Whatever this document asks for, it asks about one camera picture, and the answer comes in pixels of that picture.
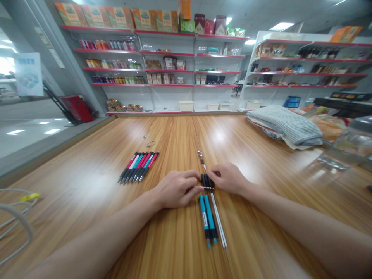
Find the pen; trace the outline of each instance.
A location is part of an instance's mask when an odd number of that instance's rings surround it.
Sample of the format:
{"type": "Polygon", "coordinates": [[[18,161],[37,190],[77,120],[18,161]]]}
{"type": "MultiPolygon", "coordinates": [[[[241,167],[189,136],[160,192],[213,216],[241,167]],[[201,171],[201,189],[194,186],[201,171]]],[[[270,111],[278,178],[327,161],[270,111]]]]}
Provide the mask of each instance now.
{"type": "Polygon", "coordinates": [[[137,178],[136,178],[136,182],[137,180],[141,179],[142,178],[142,174],[144,173],[145,169],[147,168],[147,166],[149,165],[149,163],[151,162],[151,159],[152,157],[154,157],[154,153],[151,152],[151,156],[148,158],[146,164],[143,166],[143,169],[141,170],[141,172],[138,174],[137,178]]]}
{"type": "Polygon", "coordinates": [[[209,222],[209,230],[210,230],[209,237],[210,238],[213,237],[213,242],[217,243],[217,239],[216,239],[217,231],[216,231],[216,228],[214,226],[214,222],[213,222],[213,218],[212,218],[212,211],[210,209],[210,204],[209,204],[209,200],[208,200],[207,195],[204,196],[204,202],[205,202],[205,207],[207,208],[207,214],[208,214],[208,222],[209,222]]]}
{"type": "Polygon", "coordinates": [[[203,196],[200,195],[199,197],[199,201],[200,201],[200,207],[201,207],[201,218],[203,219],[203,225],[204,225],[204,232],[205,232],[205,238],[207,239],[208,241],[208,248],[211,247],[210,245],[210,241],[209,241],[209,227],[208,227],[208,221],[207,221],[207,215],[205,213],[205,207],[204,207],[204,200],[203,200],[203,196]]]}
{"type": "Polygon", "coordinates": [[[144,158],[144,160],[142,160],[142,163],[141,163],[141,165],[139,166],[139,169],[138,169],[138,171],[136,171],[136,173],[135,173],[135,176],[134,176],[134,178],[133,178],[133,181],[136,181],[137,182],[137,177],[138,177],[138,175],[141,173],[141,171],[143,170],[143,166],[146,164],[146,162],[147,162],[147,160],[148,160],[148,158],[151,156],[151,154],[153,154],[152,152],[148,152],[147,153],[147,156],[144,158]]]}
{"type": "Polygon", "coordinates": [[[131,166],[133,160],[134,160],[135,157],[137,156],[137,153],[138,153],[138,152],[136,152],[136,153],[133,155],[132,159],[129,161],[129,164],[127,165],[127,167],[123,170],[123,172],[122,172],[121,175],[119,176],[118,183],[119,183],[119,182],[123,179],[123,177],[125,176],[125,173],[128,171],[128,169],[129,169],[129,167],[131,166]]]}
{"type": "Polygon", "coordinates": [[[137,160],[136,163],[134,164],[133,169],[131,169],[131,171],[130,171],[129,175],[127,176],[127,179],[126,179],[126,180],[128,180],[128,183],[130,183],[130,182],[132,181],[132,179],[133,179],[133,174],[134,174],[134,172],[136,171],[136,169],[137,169],[139,163],[142,161],[142,158],[143,158],[144,155],[145,155],[145,153],[141,153],[140,157],[138,158],[138,160],[137,160]]]}
{"type": "Polygon", "coordinates": [[[134,165],[136,164],[139,156],[140,156],[140,152],[137,154],[136,158],[133,160],[131,166],[129,167],[129,170],[127,171],[127,173],[125,174],[125,176],[123,177],[123,179],[121,180],[122,183],[126,183],[128,181],[128,176],[130,174],[130,172],[132,171],[134,165]]]}
{"type": "Polygon", "coordinates": [[[148,172],[148,170],[150,169],[150,167],[152,166],[153,162],[156,160],[156,158],[158,157],[159,155],[159,151],[157,153],[155,153],[154,157],[152,158],[152,160],[150,161],[148,167],[145,169],[145,171],[143,172],[141,178],[140,178],[140,181],[145,177],[146,173],[148,172]]]}

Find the folded towel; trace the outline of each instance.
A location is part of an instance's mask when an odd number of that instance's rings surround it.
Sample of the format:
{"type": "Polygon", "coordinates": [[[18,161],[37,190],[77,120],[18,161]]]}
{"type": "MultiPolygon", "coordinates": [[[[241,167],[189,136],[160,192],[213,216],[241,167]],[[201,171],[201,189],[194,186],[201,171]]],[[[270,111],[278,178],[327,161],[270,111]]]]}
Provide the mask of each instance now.
{"type": "Polygon", "coordinates": [[[283,134],[293,145],[322,144],[323,134],[313,122],[282,106],[270,105],[249,111],[247,116],[270,123],[270,128],[283,134]]]}

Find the red case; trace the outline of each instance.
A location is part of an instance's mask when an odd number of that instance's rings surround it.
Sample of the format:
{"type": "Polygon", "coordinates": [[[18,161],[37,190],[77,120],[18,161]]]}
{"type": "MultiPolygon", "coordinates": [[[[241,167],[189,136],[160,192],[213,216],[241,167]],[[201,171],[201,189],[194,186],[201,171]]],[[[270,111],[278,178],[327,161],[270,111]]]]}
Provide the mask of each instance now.
{"type": "Polygon", "coordinates": [[[59,97],[76,120],[87,123],[93,121],[84,101],[77,95],[59,97]]]}

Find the wooden table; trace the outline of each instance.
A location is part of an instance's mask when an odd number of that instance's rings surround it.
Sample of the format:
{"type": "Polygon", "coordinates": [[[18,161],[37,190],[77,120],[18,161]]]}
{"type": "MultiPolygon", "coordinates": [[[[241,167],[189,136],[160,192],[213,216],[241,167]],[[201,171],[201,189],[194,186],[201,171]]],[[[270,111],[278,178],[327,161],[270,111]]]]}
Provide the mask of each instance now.
{"type": "MultiPolygon", "coordinates": [[[[372,233],[372,195],[365,188],[372,174],[361,168],[341,175],[325,170],[313,163],[319,148],[292,151],[242,115],[119,118],[12,185],[40,193],[43,199],[28,216],[36,238],[0,269],[0,277],[13,278],[35,267],[155,187],[170,170],[202,172],[197,150],[203,151],[208,169],[232,161],[261,187],[372,233]],[[151,140],[156,144],[145,147],[151,140]],[[117,184],[137,150],[159,150],[160,155],[141,183],[117,184]]],[[[195,198],[186,208],[157,213],[107,278],[330,277],[307,250],[249,202],[218,189],[214,193],[226,249],[221,241],[207,248],[195,198]]],[[[0,196],[0,202],[17,199],[10,193],[0,196]]],[[[24,240],[18,228],[0,241],[1,256],[24,240]]]]}

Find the jar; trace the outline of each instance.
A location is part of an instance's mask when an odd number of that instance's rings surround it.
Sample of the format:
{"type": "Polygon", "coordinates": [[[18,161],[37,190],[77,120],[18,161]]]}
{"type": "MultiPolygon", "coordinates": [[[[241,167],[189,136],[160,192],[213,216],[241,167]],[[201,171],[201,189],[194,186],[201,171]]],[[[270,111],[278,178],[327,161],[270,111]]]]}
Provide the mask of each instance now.
{"type": "Polygon", "coordinates": [[[347,170],[372,155],[372,116],[355,118],[318,160],[347,170]]]}

